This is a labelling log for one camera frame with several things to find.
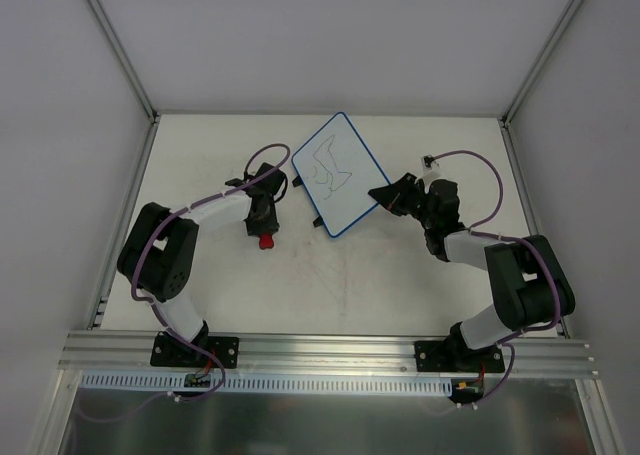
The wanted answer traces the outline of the red bone-shaped eraser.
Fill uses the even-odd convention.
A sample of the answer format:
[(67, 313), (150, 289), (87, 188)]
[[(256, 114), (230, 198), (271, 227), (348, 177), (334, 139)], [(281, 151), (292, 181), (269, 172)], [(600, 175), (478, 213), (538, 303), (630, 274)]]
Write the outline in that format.
[(259, 248), (261, 250), (270, 250), (275, 246), (273, 235), (270, 233), (263, 233), (259, 236)]

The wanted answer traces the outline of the blue-framed whiteboard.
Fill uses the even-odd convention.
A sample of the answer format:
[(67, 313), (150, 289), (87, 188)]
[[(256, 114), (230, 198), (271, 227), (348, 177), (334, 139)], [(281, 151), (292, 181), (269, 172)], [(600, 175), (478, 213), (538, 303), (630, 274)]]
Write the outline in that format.
[(374, 210), (369, 191), (390, 180), (343, 112), (334, 114), (292, 155), (292, 166), (327, 234), (338, 238)]

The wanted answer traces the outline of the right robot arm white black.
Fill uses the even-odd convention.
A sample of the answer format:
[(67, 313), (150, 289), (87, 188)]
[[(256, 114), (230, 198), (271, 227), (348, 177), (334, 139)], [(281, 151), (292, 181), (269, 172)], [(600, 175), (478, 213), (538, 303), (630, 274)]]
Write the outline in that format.
[(455, 182), (425, 184), (407, 173), (368, 195), (389, 213), (417, 220), (432, 256), (488, 275), (491, 304), (452, 326), (444, 341), (427, 353), (428, 359), (470, 370), (487, 349), (534, 328), (551, 329), (574, 312), (574, 292), (548, 239), (500, 237), (465, 227)]

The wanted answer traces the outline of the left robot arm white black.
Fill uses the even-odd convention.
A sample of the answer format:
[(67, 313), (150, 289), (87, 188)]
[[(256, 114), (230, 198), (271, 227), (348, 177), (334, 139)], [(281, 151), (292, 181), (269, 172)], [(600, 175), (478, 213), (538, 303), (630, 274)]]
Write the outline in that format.
[(276, 204), (286, 194), (288, 178), (264, 163), (256, 174), (226, 186), (219, 197), (178, 212), (155, 202), (144, 205), (117, 260), (133, 297), (150, 304), (175, 340), (174, 353), (188, 365), (203, 362), (209, 352), (208, 325), (184, 293), (199, 237), (242, 222), (260, 249), (273, 248), (279, 231)]

